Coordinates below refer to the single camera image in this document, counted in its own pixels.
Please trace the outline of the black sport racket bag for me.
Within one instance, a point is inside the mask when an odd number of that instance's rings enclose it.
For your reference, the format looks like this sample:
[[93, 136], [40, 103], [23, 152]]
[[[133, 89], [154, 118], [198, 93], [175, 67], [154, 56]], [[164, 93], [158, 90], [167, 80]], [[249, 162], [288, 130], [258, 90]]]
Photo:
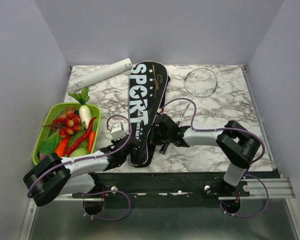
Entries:
[[137, 141], [129, 162], [135, 168], [150, 165], [155, 146], [148, 137], [158, 110], [165, 104], [170, 76], [166, 67], [156, 61], [142, 61], [130, 71], [128, 80], [128, 116], [131, 137]]

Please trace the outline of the black-handled badminton racket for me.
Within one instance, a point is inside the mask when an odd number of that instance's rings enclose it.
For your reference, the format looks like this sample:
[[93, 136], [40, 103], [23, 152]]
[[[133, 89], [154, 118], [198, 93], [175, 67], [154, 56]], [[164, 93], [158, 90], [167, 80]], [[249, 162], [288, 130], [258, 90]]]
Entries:
[[180, 76], [175, 75], [171, 80], [171, 86], [167, 89], [167, 101], [175, 100], [164, 109], [176, 124], [188, 125], [188, 118], [193, 114], [195, 102], [197, 110], [203, 109], [215, 99], [218, 91], [219, 80], [216, 72], [208, 67], [197, 67], [188, 73], [184, 71]]

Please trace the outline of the white shuttlecock tube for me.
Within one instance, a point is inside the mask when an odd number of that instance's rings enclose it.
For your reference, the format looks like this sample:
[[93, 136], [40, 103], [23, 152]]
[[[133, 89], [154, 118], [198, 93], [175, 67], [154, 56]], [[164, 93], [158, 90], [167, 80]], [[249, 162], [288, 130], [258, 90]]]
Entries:
[[75, 92], [85, 87], [130, 70], [133, 64], [129, 58], [102, 67], [91, 73], [76, 77], [69, 81], [70, 88]]

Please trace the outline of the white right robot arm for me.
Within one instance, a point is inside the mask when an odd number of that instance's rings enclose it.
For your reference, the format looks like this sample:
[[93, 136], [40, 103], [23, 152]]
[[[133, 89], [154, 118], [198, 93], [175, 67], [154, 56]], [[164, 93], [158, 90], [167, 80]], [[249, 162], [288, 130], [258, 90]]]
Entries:
[[235, 120], [228, 121], [220, 128], [197, 129], [192, 125], [179, 126], [167, 114], [161, 114], [155, 119], [147, 142], [152, 145], [171, 143], [180, 148], [219, 147], [230, 161], [220, 183], [220, 191], [226, 196], [237, 192], [242, 177], [252, 163], [257, 161], [255, 156], [259, 148], [262, 148], [260, 158], [266, 150], [260, 137]]

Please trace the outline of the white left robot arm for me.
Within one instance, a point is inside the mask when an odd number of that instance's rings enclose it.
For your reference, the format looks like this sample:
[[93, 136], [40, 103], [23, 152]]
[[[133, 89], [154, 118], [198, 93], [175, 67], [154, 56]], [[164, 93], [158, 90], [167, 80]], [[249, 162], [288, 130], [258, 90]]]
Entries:
[[135, 137], [127, 135], [88, 155], [59, 157], [57, 153], [51, 153], [23, 177], [27, 197], [38, 207], [47, 205], [61, 194], [85, 192], [91, 198], [97, 197], [101, 185], [91, 174], [120, 167], [138, 145]]

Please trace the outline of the small orange carrot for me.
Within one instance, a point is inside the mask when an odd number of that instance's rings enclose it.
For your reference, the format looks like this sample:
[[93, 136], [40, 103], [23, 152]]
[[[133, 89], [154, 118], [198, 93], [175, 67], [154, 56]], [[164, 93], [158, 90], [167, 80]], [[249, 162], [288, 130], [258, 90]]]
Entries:
[[96, 132], [95, 131], [91, 131], [89, 136], [88, 136], [88, 144], [87, 144], [87, 151], [89, 153], [92, 152], [93, 146], [94, 146], [94, 142], [95, 142], [95, 137], [96, 137]]

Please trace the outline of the red chili pepper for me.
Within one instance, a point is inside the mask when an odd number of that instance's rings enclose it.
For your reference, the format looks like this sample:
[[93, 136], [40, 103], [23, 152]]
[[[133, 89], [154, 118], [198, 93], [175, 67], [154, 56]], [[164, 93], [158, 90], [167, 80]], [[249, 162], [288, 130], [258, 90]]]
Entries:
[[93, 128], [94, 120], [95, 120], [96, 118], [97, 118], [97, 117], [95, 116], [95, 117], [93, 117], [93, 118], [90, 120], [90, 122], [89, 122], [89, 124], [88, 124], [88, 128], [87, 128], [87, 130], [85, 131], [85, 133], [82, 134], [82, 135], [81, 135], [81, 136], [73, 143], [73, 145], [70, 146], [70, 147], [67, 149], [67, 151], [65, 152], [65, 156], [66, 156], [66, 157], [70, 156], [71, 153], [72, 153], [73, 151], [75, 151], [75, 150], [78, 148], [78, 146], [79, 146], [86, 138], [89, 137], [90, 132], [92, 131], [92, 128]]

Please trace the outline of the green cabbage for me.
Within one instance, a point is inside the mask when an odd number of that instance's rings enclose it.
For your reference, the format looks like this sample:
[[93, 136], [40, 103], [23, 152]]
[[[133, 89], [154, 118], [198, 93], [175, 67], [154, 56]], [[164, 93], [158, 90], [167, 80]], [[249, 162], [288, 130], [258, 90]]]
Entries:
[[81, 156], [85, 156], [88, 155], [89, 151], [86, 148], [77, 148], [76, 150], [74, 150], [71, 154], [70, 157], [74, 158], [74, 157], [81, 157]]

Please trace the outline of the white radish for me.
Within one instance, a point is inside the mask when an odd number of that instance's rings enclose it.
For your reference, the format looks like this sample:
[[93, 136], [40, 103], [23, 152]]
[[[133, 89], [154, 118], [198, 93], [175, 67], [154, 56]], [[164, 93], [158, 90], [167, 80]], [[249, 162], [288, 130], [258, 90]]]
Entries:
[[87, 130], [89, 127], [89, 123], [92, 119], [91, 111], [88, 106], [82, 105], [79, 108], [79, 117], [80, 117], [81, 121], [85, 123], [84, 128]]

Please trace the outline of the red cherry tomato bunch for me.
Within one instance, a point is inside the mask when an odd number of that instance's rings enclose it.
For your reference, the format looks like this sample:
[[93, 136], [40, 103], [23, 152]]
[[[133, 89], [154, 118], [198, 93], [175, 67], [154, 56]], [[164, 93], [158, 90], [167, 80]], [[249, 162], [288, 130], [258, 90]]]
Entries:
[[53, 132], [57, 132], [60, 138], [67, 136], [73, 136], [78, 133], [81, 129], [82, 122], [77, 110], [68, 111], [67, 113], [61, 114], [58, 118], [55, 118], [50, 129]]

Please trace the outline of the green leafy vegetable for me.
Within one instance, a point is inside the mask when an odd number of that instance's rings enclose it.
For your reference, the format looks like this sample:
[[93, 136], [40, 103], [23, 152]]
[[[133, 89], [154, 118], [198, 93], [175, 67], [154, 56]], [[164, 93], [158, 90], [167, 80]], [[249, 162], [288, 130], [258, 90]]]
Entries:
[[54, 153], [59, 145], [60, 137], [58, 132], [54, 132], [39, 147], [39, 153], [45, 156]]

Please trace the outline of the purple onion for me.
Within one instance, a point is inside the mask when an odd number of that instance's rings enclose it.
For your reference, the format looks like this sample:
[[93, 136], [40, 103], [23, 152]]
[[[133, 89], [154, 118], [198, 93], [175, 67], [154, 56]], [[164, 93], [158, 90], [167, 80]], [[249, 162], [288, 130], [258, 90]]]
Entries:
[[44, 155], [43, 153], [39, 152], [39, 159], [42, 161], [44, 158], [46, 157], [46, 155]]

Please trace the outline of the green vegetable tray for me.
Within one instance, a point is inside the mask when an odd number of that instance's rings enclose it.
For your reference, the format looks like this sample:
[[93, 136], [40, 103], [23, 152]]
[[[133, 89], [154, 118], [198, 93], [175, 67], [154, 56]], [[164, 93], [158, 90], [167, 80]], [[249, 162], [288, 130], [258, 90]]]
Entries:
[[34, 165], [53, 151], [63, 157], [67, 149], [85, 134], [83, 121], [79, 120], [80, 107], [79, 102], [64, 102], [50, 109], [34, 146]]

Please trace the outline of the aluminium frame rail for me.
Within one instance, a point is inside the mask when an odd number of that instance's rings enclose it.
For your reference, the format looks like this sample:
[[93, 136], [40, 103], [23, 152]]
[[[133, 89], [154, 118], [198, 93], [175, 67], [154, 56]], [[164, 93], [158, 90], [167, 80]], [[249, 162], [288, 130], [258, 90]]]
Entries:
[[259, 179], [253, 175], [246, 175], [236, 187], [225, 184], [218, 178], [206, 180], [195, 187], [194, 183], [188, 180], [182, 180], [177, 184], [175, 180], [160, 180], [159, 182], [150, 182], [145, 189], [137, 188], [135, 182], [127, 181], [121, 188], [117, 185], [106, 186], [97, 181], [93, 183], [93, 188], [88, 192], [75, 192], [61, 194], [70, 195], [73, 198], [96, 198], [101, 195], [103, 198], [109, 195], [126, 194], [135, 196], [164, 197], [164, 196], [183, 196], [199, 193], [206, 199], [218, 199], [220, 201], [238, 201], [239, 199], [288, 199], [294, 198], [295, 193], [291, 182], [287, 178], [267, 178]]

